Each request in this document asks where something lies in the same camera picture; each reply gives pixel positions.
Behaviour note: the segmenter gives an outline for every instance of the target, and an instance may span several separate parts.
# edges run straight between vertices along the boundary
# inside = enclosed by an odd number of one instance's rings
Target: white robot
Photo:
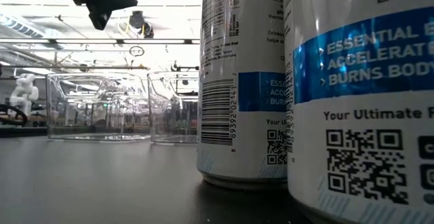
[[[22,111],[26,115],[31,114],[32,101],[39,98],[38,88],[33,86],[35,78],[33,74],[21,74],[20,78],[16,80],[15,90],[10,97],[11,106],[22,104]]]

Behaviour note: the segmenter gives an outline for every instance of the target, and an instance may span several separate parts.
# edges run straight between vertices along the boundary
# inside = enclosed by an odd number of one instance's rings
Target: glass enclosure
[[[151,140],[196,143],[199,73],[148,74]]]
[[[149,138],[148,98],[127,73],[47,75],[48,137],[134,141]]]

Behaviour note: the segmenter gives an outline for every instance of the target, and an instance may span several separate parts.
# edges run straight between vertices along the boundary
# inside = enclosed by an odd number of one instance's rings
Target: gray tabletop
[[[0,223],[309,223],[287,191],[202,181],[196,148],[0,139]]]

